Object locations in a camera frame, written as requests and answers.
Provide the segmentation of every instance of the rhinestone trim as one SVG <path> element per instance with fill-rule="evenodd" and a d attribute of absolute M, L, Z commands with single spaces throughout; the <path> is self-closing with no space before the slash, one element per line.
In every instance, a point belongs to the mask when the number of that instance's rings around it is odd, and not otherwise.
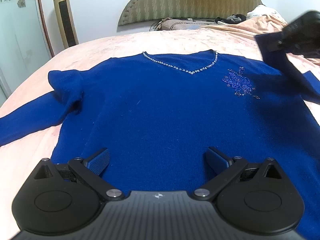
<path fill-rule="evenodd" d="M 155 60 L 155 59 L 149 57 L 149 56 L 146 54 L 145 51 L 143 52 L 143 55 L 144 55 L 147 59 L 149 59 L 149 60 L 151 60 L 151 61 L 153 61 L 153 62 L 156 62 L 156 63 L 162 64 L 162 65 L 165 65 L 165 66 L 174 68 L 174 69 L 179 70 L 179 71 L 186 72 L 186 73 L 188 73 L 188 74 L 190 74 L 190 75 L 193 75 L 193 74 L 199 73 L 200 71 L 203 71 L 203 70 L 206 70 L 206 69 L 211 68 L 211 67 L 217 62 L 217 60 L 218 60 L 218 52 L 216 52 L 216 57 L 215 57 L 214 61 L 213 61 L 210 65 L 205 66 L 205 67 L 200 68 L 200 69 L 197 69 L 197 70 L 195 70 L 195 71 L 189 71 L 189 70 L 186 70 L 186 69 L 178 68 L 178 67 L 173 66 L 173 65 L 169 65 L 169 64 L 164 63 L 164 62 L 162 62 L 162 61 Z"/>

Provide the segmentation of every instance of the peach blanket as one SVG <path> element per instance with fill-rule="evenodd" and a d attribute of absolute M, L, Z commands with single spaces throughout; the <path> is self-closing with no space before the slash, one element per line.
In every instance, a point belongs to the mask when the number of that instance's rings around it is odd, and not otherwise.
<path fill-rule="evenodd" d="M 280 31 L 285 25 L 285 22 L 266 15 L 238 25 L 136 33 L 83 43 L 62 51 L 33 73 L 3 104 L 0 117 L 51 91 L 47 79 L 50 70 L 88 70 L 110 57 L 132 56 L 143 51 L 149 54 L 190 54 L 214 49 L 219 53 L 262 60 L 253 36 Z M 301 56 L 289 54 L 288 57 L 302 73 L 311 70 L 320 80 L 318 65 Z M 306 104 L 320 123 L 320 106 L 309 102 Z M 51 157 L 59 131 L 60 125 L 50 127 L 0 148 L 0 161 L 6 164 L 0 169 L 0 240 L 10 239 L 19 231 L 11 213 L 12 200 L 39 160 Z"/>

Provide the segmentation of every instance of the upholstered headboard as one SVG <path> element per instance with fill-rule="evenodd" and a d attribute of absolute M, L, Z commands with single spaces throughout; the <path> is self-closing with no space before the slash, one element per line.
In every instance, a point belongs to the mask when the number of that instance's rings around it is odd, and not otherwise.
<path fill-rule="evenodd" d="M 261 0 L 131 0 L 124 8 L 118 26 L 171 18 L 226 18 L 252 11 Z"/>

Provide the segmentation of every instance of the beaded floral embroidery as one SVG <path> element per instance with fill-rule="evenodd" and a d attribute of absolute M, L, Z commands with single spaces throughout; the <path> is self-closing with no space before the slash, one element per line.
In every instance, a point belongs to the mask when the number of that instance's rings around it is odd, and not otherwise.
<path fill-rule="evenodd" d="M 225 76 L 222 81 L 227 83 L 228 87 L 232 87 L 235 89 L 235 95 L 237 97 L 244 96 L 244 95 L 251 95 L 255 99 L 260 99 L 260 97 L 251 94 L 255 88 L 252 87 L 250 79 L 247 77 L 244 77 L 243 71 L 244 67 L 239 68 L 239 73 L 232 69 L 229 70 L 229 76 Z"/>

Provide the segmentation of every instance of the bed sheet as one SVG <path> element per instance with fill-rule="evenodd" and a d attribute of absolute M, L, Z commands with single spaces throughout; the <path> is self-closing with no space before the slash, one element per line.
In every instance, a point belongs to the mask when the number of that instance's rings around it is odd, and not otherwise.
<path fill-rule="evenodd" d="M 198 30 L 157 31 L 107 37 L 66 49 L 52 58 L 21 84 L 0 108 L 0 117 L 52 90 L 50 70 L 88 70 L 111 57 L 126 57 L 147 51 L 149 54 L 190 54 L 208 49 L 219 53 L 262 60 L 254 35 L 280 31 L 286 23 L 270 15 L 255 17 L 238 25 L 202 27 Z M 320 63 L 288 54 L 302 72 L 311 70 L 320 80 Z M 320 124 L 320 106 L 306 102 Z M 60 125 L 29 134 L 0 148 L 0 240 L 14 236 L 18 227 L 11 203 L 18 190 L 41 158 L 51 157 L 57 144 Z"/>

